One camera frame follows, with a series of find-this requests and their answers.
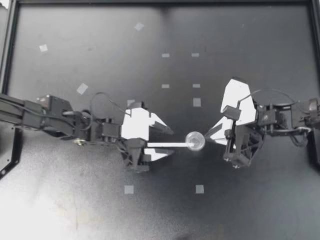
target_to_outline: black cable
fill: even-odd
[[[90,99],[90,112],[91,112],[91,114],[92,114],[92,117],[94,118],[94,119],[97,119],[97,117],[95,116],[95,114],[94,114],[94,112],[93,112],[93,100],[95,99],[95,97],[96,96],[98,96],[98,95],[104,95],[104,96],[106,96],[106,98],[107,98],[107,100],[112,104],[112,105],[114,105],[115,107],[117,107],[121,112],[123,112],[124,114],[127,114],[127,115],[129,115],[129,116],[131,116],[131,114],[129,114],[129,113],[126,113],[126,111],[125,110],[123,110],[118,104],[116,104],[110,97],[109,97],[109,95],[106,93],[106,92],[97,92],[95,95],[93,95],[93,97]]]
[[[85,128],[82,128],[82,129],[81,129],[81,131],[86,131],[86,130],[89,130],[89,129],[91,128],[92,123],[94,122],[94,117],[93,117],[92,114],[91,114],[89,111],[87,111],[87,110],[83,110],[83,111],[81,112],[82,116],[84,116],[83,113],[86,113],[86,114],[88,114],[88,115],[90,116],[90,122],[89,122],[88,126],[86,126]],[[62,113],[63,116],[73,116],[73,115],[75,115],[75,114],[76,114],[75,111],[64,111],[64,112]]]
[[[287,94],[287,93],[284,92],[284,91],[281,91],[281,90],[275,89],[275,88],[262,88],[262,89],[258,89],[258,90],[256,90],[256,91],[253,91],[253,92],[251,92],[248,96],[240,99],[240,100],[238,101],[238,104],[240,104],[243,100],[249,98],[250,96],[253,96],[253,95],[257,94],[257,93],[265,92],[265,91],[272,91],[272,92],[280,93],[280,94],[286,96],[288,99],[290,99],[290,100],[292,101],[292,104],[297,104],[297,103],[299,103],[298,101],[294,100],[289,94]],[[301,112],[303,112],[304,114],[307,114],[307,115],[310,114],[309,112],[301,109],[298,104],[296,105],[296,107],[297,107]]]
[[[299,141],[295,136],[291,135],[290,136],[290,139],[291,141],[293,142],[293,144],[296,146],[296,147],[299,147],[299,148],[304,148],[305,146],[307,146],[308,144],[308,138],[306,136],[303,136],[303,140],[302,141]]]
[[[59,117],[59,116],[52,116],[52,115],[45,115],[45,114],[41,114],[41,113],[38,113],[36,111],[33,111],[27,107],[24,107],[24,106],[21,106],[19,104],[15,104],[13,102],[10,102],[10,101],[6,101],[6,100],[3,100],[3,99],[0,99],[0,102],[3,102],[3,103],[6,103],[6,104],[9,104],[13,107],[16,107],[16,108],[19,108],[19,109],[22,109],[30,114],[33,114],[35,116],[38,116],[38,117],[42,117],[42,118],[49,118],[49,119],[56,119],[56,120],[59,120],[59,121],[62,121],[62,122],[65,122],[67,123],[68,125],[70,125],[71,127],[75,128],[76,126],[73,125],[72,123],[70,123],[68,120],[62,118],[62,117]]]

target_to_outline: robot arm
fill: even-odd
[[[115,145],[125,166],[136,172],[149,170],[149,162],[172,154],[173,150],[148,148],[150,127],[164,134],[173,131],[143,102],[132,103],[122,124],[94,119],[89,111],[74,111],[64,99],[46,95],[36,102],[0,94],[0,121],[17,127],[41,130],[78,145]]]
[[[266,135],[289,137],[297,147],[304,147],[312,129],[320,128],[316,98],[290,104],[259,105],[252,96],[261,91],[250,93],[247,84],[231,79],[223,96],[223,117],[205,135],[208,141],[226,146],[223,158],[234,168],[250,166]]]

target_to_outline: square tape marker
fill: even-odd
[[[129,107],[131,104],[133,104],[136,100],[134,99],[129,99],[126,101],[126,106]]]
[[[198,52],[193,52],[193,53],[191,53],[191,57],[193,57],[193,58],[198,58],[198,57],[200,57],[200,53],[198,53]]]
[[[137,31],[142,30],[144,27],[145,27],[145,25],[143,25],[141,22],[138,22],[138,23],[134,26],[135,30],[137,30]]]
[[[48,46],[47,46],[47,44],[40,45],[39,48],[40,48],[40,51],[41,51],[42,53],[48,51]]]
[[[201,98],[200,97],[194,97],[193,98],[193,106],[195,108],[201,107]]]
[[[134,186],[124,185],[124,194],[134,194]]]
[[[205,187],[203,185],[195,185],[195,194],[204,194]]]
[[[163,58],[170,58],[170,54],[169,53],[162,53],[161,57]]]
[[[85,91],[88,89],[88,85],[81,83],[78,89],[76,90],[79,94],[84,94]]]

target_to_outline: black metal frame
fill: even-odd
[[[70,4],[110,4],[110,5],[243,5],[243,4],[299,4],[308,8],[311,31],[313,34],[313,47],[316,56],[318,76],[320,76],[320,2],[319,0],[11,0],[8,9],[6,32],[0,58],[0,93],[7,94],[11,62],[15,46],[15,35],[21,5],[70,5]]]

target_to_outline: white tape marker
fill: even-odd
[[[200,97],[194,97],[193,98],[193,106],[195,108],[201,107],[201,98]]]
[[[162,84],[161,88],[163,89],[169,89],[170,88],[170,84]]]
[[[88,89],[88,85],[81,83],[81,85],[78,87],[78,89],[76,90],[79,94],[84,94],[85,91]]]
[[[135,26],[134,29],[137,30],[138,32],[142,30],[145,27],[141,22],[138,22]]]
[[[169,53],[162,53],[161,57],[163,58],[170,58],[170,54]]]
[[[193,52],[193,53],[191,53],[191,57],[193,57],[193,58],[198,58],[198,57],[200,57],[200,53],[198,53],[198,52]]]
[[[204,194],[205,187],[203,185],[195,185],[195,194]]]
[[[149,148],[187,148],[195,144],[191,142],[148,142],[147,145]]]
[[[42,53],[48,51],[48,46],[47,46],[47,44],[40,45],[39,48],[40,48],[40,51],[41,51]]]
[[[136,100],[134,100],[134,99],[129,99],[129,100],[127,100],[127,101],[126,101],[127,107],[129,107],[129,106],[130,106],[131,104],[133,104],[135,101],[136,101]]]
[[[125,185],[124,186],[124,194],[134,194],[135,189],[133,185]]]

